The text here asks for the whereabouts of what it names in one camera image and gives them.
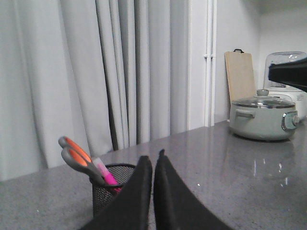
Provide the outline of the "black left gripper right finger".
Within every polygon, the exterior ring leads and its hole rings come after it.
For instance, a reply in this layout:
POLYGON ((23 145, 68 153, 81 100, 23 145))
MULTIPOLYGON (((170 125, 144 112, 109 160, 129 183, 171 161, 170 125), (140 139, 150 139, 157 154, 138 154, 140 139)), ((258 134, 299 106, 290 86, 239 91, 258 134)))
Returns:
POLYGON ((180 178, 165 150, 159 152, 153 186, 158 230, 230 230, 207 209, 180 178))

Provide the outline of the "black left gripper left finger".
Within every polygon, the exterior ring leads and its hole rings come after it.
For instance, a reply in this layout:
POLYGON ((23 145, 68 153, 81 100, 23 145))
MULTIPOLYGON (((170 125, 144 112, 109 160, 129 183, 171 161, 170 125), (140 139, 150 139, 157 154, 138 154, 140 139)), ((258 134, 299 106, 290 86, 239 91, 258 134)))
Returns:
POLYGON ((147 230, 152 187, 152 163, 141 156, 120 193, 83 230, 147 230))

